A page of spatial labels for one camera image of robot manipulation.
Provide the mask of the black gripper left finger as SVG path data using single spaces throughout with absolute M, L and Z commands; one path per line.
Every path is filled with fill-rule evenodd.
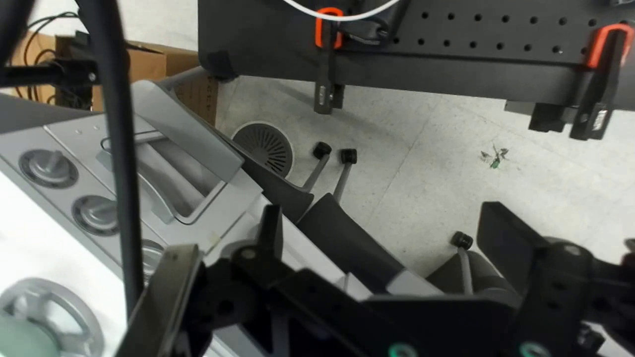
M 115 357 L 202 357 L 216 330 L 266 308 L 266 278 L 282 258 L 282 209 L 268 205 L 254 244 L 206 268 L 196 246 L 167 250 L 141 294 Z

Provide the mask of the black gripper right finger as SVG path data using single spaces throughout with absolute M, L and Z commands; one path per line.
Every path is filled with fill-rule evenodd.
M 502 203 L 480 207 L 476 244 L 522 296 L 512 318 L 514 357 L 583 357 L 585 322 L 635 352 L 635 270 L 587 248 L 546 238 Z

